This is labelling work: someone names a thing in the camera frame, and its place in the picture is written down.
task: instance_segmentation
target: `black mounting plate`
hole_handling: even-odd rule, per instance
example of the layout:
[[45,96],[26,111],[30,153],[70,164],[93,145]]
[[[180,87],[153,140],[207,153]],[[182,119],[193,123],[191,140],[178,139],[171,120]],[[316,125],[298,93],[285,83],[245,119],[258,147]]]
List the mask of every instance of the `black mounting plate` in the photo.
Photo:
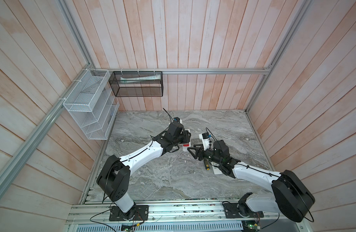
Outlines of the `black mounting plate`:
[[[141,219],[143,221],[147,221],[147,219],[148,219],[148,205],[136,205],[135,210],[136,210],[135,215],[134,215],[135,221],[139,221]],[[123,212],[120,210],[119,207],[117,207],[117,206],[111,207],[110,212],[111,213],[110,213],[109,220],[111,222],[125,221],[125,219],[123,217]]]
[[[225,209],[229,209],[228,211],[224,210],[224,213],[226,215],[226,218],[243,218],[243,216],[241,216],[238,213],[238,209],[237,209],[237,205],[238,203],[223,203],[223,206],[225,207]],[[260,218],[264,217],[264,214],[262,211],[259,212],[251,212],[253,215],[250,216],[250,218],[258,218],[258,214]]]

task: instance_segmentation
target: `gray marble surface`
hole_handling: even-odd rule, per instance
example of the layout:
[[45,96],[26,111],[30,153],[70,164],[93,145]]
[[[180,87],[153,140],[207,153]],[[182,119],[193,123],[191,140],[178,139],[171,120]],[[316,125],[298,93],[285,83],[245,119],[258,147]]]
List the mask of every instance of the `gray marble surface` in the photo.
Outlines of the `gray marble surface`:
[[[169,111],[179,117],[191,131],[191,144],[201,143],[199,134],[208,127],[214,136],[223,139],[232,157],[263,169],[270,169],[256,137],[240,110]],[[129,111],[116,116],[110,141],[101,161],[103,167],[110,155],[129,154],[151,141],[169,124],[164,111]],[[102,201],[103,191],[95,184],[91,201]],[[223,174],[214,175],[204,169],[203,161],[195,160],[182,149],[154,159],[130,177],[128,192],[134,200],[239,198],[246,192],[265,191],[245,180]]]

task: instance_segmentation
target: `robotic arm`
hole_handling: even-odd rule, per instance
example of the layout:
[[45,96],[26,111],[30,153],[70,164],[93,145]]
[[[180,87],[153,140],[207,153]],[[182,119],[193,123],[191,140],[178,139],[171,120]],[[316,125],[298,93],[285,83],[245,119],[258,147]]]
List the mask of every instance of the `robotic arm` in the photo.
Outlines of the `robotic arm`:
[[283,213],[295,222],[303,220],[315,198],[292,171],[280,173],[250,166],[231,157],[223,140],[215,140],[211,148],[210,137],[208,132],[200,134],[203,143],[191,147],[191,133],[184,129],[182,120],[176,117],[166,130],[153,137],[146,146],[119,158],[110,156],[97,178],[97,184],[117,205],[117,212],[111,210],[111,215],[117,215],[115,220],[130,220],[137,214],[147,220],[148,206],[136,206],[127,193],[129,177],[150,160],[167,152],[178,151],[178,144],[183,144],[183,150],[189,151],[195,159],[217,163],[223,174],[248,180],[270,191],[268,194],[245,194],[237,207],[241,216],[249,217],[257,211],[268,211]]

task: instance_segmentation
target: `black wire basket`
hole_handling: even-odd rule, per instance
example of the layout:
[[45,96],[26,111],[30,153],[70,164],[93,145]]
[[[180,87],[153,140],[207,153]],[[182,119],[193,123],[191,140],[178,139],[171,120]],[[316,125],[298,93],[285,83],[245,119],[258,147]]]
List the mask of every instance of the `black wire basket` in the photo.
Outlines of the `black wire basket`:
[[114,71],[109,79],[115,96],[162,96],[162,72]]

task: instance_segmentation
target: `wooden wall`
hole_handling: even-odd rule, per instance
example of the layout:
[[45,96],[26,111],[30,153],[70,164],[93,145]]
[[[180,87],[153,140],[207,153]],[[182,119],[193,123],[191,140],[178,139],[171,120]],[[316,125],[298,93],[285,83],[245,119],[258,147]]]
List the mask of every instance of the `wooden wall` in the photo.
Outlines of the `wooden wall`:
[[315,196],[314,231],[356,231],[356,0],[314,2],[250,118]]
[[[67,0],[96,67],[267,67],[302,1]],[[259,75],[169,75],[120,110],[245,109]]]
[[[56,1],[0,0],[0,171],[85,65]],[[61,231],[98,150],[63,112],[0,200],[0,231]]]

